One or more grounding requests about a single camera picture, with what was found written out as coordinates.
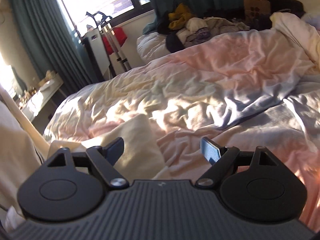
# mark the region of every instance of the crumpled blanket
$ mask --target crumpled blanket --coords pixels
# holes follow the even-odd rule
[[[313,63],[320,67],[320,33],[313,26],[291,13],[274,13],[270,17],[276,28],[295,44],[302,47]]]
[[[83,141],[138,113],[164,132],[208,124],[223,130],[278,104],[313,66],[276,29],[225,33],[82,89],[60,105],[48,130]]]
[[[210,17],[204,19],[208,25],[212,37],[224,34],[224,33],[235,33],[239,31],[248,31],[250,27],[242,22],[232,23],[227,19]]]

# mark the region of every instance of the bed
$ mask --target bed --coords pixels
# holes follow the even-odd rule
[[[233,23],[224,18],[192,18],[186,23],[184,28],[176,33],[176,35],[181,41],[181,45],[185,48],[188,48],[198,43],[203,43],[219,34],[248,30],[250,30],[250,27],[245,25],[244,23]],[[198,36],[198,31],[202,33],[200,34],[201,38],[198,41],[190,42],[190,40],[195,39],[195,37]],[[166,43],[166,38],[167,35],[153,32],[142,35],[137,39],[137,52],[145,64],[148,64],[152,60],[161,58],[172,52],[172,50],[169,51],[167,48],[167,45],[170,44],[170,42]],[[175,49],[177,45],[171,44],[171,47],[174,47],[173,49]]]
[[[115,167],[130,181],[195,181],[210,167],[202,137],[264,145],[307,187],[300,219],[319,231],[320,36],[293,14],[271,19],[271,30],[222,34],[69,96],[45,131],[49,155],[121,136]]]

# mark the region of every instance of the brown paper bag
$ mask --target brown paper bag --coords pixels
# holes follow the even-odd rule
[[[252,22],[259,18],[260,14],[270,14],[270,2],[268,0],[244,0],[244,14],[246,22]]]

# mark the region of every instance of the small items on desk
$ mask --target small items on desk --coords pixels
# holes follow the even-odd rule
[[[63,81],[60,76],[58,74],[54,74],[54,76],[52,75],[50,78],[52,79],[45,79],[46,82],[44,85],[39,87],[33,96],[31,96],[32,91],[31,93],[26,93],[24,96],[26,98],[31,96],[31,98],[22,106],[21,111],[31,122],[33,122],[35,117],[38,116],[39,112],[57,91],[65,96],[63,91],[60,89],[63,85]]]
[[[24,96],[19,96],[19,108],[22,109],[28,103],[29,99],[37,93],[38,90],[43,91],[50,85],[52,85],[54,83],[52,79],[55,77],[55,75],[56,73],[54,71],[48,70],[45,78],[38,83],[38,89],[35,87],[30,87],[28,91],[25,90]]]

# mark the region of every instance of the desk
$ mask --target desk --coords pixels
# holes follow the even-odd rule
[[[52,84],[45,90],[39,89],[39,91],[30,98],[27,104],[21,109],[25,116],[32,122],[39,114],[44,105],[52,98],[52,96],[59,90],[62,95],[66,95],[60,90],[63,85],[61,77],[56,74],[50,81]]]

